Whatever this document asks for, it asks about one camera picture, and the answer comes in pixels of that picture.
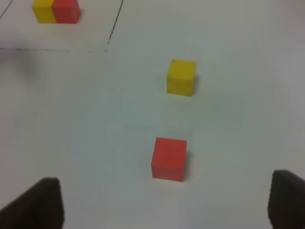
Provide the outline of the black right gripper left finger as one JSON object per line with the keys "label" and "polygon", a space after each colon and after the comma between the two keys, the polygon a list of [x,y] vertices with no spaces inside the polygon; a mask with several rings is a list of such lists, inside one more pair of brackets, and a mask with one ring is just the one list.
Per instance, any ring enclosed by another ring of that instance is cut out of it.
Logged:
{"label": "black right gripper left finger", "polygon": [[64,205],[60,180],[46,177],[0,210],[2,229],[61,229]]}

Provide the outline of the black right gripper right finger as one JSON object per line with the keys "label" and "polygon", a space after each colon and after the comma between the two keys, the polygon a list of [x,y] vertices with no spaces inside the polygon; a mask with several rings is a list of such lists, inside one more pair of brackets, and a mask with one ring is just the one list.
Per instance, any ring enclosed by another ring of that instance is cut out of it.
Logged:
{"label": "black right gripper right finger", "polygon": [[274,229],[305,227],[305,180],[288,170],[275,170],[267,206]]}

